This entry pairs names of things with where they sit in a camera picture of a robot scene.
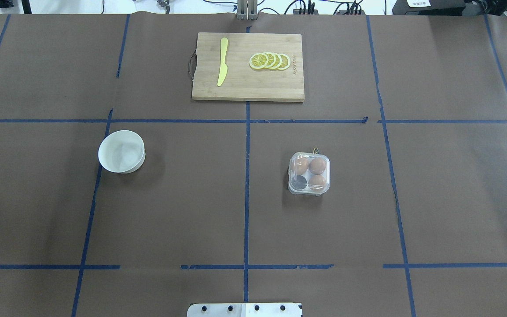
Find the clear plastic egg box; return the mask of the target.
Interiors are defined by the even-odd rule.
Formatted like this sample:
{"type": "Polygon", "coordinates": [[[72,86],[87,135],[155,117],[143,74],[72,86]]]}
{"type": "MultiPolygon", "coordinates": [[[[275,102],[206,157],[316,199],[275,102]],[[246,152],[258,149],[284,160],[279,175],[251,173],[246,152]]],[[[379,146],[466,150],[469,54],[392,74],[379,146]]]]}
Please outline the clear plastic egg box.
{"type": "Polygon", "coordinates": [[[290,191],[290,193],[292,193],[294,195],[320,196],[320,195],[326,193],[330,188],[330,167],[331,167],[330,159],[327,156],[320,154],[318,151],[312,152],[312,153],[297,152],[297,153],[293,154],[293,156],[290,158],[289,163],[288,163],[288,183],[287,183],[288,190],[290,191]],[[312,174],[309,169],[303,175],[296,175],[294,173],[293,164],[294,164],[294,159],[296,157],[307,157],[309,163],[313,158],[316,158],[316,157],[322,157],[322,158],[326,159],[327,168],[326,168],[325,172],[322,174],[327,179],[327,185],[324,190],[314,191],[309,187],[308,182],[312,178],[312,176],[314,176],[314,174],[312,174]]]}

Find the brown egg from bowl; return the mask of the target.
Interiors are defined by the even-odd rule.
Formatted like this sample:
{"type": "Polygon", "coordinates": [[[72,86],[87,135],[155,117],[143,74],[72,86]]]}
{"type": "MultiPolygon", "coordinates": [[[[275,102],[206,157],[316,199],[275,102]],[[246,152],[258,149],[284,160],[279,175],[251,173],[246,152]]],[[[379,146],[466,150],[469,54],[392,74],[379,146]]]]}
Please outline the brown egg from bowl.
{"type": "Polygon", "coordinates": [[[314,175],[308,182],[309,187],[314,191],[322,191],[326,188],[327,179],[324,175],[314,175]]]}

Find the brown egg in box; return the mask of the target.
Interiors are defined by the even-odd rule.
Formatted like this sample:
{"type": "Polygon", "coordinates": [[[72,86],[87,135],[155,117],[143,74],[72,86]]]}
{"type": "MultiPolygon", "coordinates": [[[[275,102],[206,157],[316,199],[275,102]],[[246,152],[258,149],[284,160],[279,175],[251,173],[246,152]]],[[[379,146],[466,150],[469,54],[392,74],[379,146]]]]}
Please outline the brown egg in box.
{"type": "Polygon", "coordinates": [[[309,170],[314,175],[321,175],[327,168],[327,161],[325,158],[316,157],[313,158],[309,163],[309,170]]]}
{"type": "Polygon", "coordinates": [[[303,175],[309,168],[307,157],[296,157],[294,159],[293,171],[296,175],[303,175]]]}

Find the bamboo cutting board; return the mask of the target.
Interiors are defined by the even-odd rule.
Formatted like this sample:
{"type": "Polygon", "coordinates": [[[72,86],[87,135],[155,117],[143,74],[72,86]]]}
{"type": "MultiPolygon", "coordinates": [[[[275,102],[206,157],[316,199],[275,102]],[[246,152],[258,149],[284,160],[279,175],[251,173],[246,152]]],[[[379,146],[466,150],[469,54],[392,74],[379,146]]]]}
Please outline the bamboo cutting board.
{"type": "Polygon", "coordinates": [[[192,98],[236,102],[291,102],[305,100],[303,46],[300,34],[200,32],[196,43],[192,98]],[[220,40],[229,40],[228,73],[217,87],[220,40]],[[287,70],[253,70],[253,54],[273,52],[290,57],[287,70]]]}

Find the yellow plastic knife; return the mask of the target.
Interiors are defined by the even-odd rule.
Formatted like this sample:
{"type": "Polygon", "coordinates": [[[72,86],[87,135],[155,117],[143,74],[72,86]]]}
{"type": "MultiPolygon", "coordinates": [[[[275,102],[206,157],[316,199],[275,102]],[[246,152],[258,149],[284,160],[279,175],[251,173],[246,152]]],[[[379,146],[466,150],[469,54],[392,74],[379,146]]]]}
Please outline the yellow plastic knife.
{"type": "Polygon", "coordinates": [[[227,66],[227,52],[228,52],[228,44],[229,40],[226,37],[221,38],[220,40],[220,65],[219,65],[219,74],[217,79],[217,87],[223,85],[225,79],[227,78],[228,66],[227,66]]]}

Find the lemon slice one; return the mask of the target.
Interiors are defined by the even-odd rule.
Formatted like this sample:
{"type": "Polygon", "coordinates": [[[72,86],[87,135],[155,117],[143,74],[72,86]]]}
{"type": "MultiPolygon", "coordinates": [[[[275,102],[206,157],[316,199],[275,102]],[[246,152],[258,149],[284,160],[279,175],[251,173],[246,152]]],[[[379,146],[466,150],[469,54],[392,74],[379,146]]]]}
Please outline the lemon slice one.
{"type": "Polygon", "coordinates": [[[248,63],[253,70],[263,70],[269,64],[269,57],[265,53],[253,54],[248,63]]]}

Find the lemon slice three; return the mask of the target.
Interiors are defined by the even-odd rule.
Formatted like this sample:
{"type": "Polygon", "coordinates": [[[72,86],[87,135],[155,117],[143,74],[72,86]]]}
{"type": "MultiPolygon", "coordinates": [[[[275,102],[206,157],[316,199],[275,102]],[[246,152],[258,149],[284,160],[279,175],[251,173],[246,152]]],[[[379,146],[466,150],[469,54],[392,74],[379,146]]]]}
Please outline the lemon slice three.
{"type": "Polygon", "coordinates": [[[270,70],[277,70],[282,64],[282,57],[278,53],[272,53],[273,62],[268,66],[270,70]]]}

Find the lemon slice two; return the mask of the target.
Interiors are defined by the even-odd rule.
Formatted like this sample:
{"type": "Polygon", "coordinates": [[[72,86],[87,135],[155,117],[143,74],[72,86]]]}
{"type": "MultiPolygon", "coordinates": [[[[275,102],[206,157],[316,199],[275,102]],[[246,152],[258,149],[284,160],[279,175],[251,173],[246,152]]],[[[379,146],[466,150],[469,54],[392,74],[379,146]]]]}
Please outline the lemon slice two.
{"type": "Polygon", "coordinates": [[[263,52],[263,54],[266,55],[266,60],[267,60],[267,63],[264,66],[264,68],[266,70],[271,70],[276,64],[277,57],[273,52],[263,52]]]}

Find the lemon slice four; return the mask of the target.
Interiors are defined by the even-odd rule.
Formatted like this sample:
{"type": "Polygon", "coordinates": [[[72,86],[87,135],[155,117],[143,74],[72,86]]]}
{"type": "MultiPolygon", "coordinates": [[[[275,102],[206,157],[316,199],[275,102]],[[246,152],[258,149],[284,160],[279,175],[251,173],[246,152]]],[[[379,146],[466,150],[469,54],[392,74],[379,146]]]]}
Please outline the lemon slice four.
{"type": "Polygon", "coordinates": [[[277,70],[287,70],[290,67],[290,57],[286,54],[278,54],[280,58],[280,64],[277,70]]]}

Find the white ceramic bowl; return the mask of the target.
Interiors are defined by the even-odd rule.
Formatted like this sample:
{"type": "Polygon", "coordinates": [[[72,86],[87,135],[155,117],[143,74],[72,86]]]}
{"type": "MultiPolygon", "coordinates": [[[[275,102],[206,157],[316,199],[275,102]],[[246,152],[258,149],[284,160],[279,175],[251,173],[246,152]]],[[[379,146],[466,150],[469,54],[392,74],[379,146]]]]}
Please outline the white ceramic bowl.
{"type": "Polygon", "coordinates": [[[107,171],[129,174],[137,171],[146,159],[143,139],[130,130],[109,134],[100,144],[97,158],[107,171]]]}

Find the aluminium frame post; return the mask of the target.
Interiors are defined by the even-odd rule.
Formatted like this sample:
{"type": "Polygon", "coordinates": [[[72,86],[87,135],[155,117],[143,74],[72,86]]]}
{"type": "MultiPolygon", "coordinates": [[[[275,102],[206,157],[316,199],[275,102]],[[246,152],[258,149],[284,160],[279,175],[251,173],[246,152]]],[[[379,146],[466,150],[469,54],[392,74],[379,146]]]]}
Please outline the aluminium frame post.
{"type": "Polygon", "coordinates": [[[238,20],[257,20],[259,17],[258,0],[237,0],[238,20]]]}

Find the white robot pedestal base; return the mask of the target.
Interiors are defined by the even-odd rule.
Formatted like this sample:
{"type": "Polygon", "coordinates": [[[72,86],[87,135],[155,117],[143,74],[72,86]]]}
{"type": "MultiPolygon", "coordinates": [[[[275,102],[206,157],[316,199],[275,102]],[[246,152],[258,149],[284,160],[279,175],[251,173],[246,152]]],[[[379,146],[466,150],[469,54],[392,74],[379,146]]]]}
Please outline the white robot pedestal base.
{"type": "Polygon", "coordinates": [[[302,317],[301,303],[196,303],[190,305],[187,317],[302,317]]]}

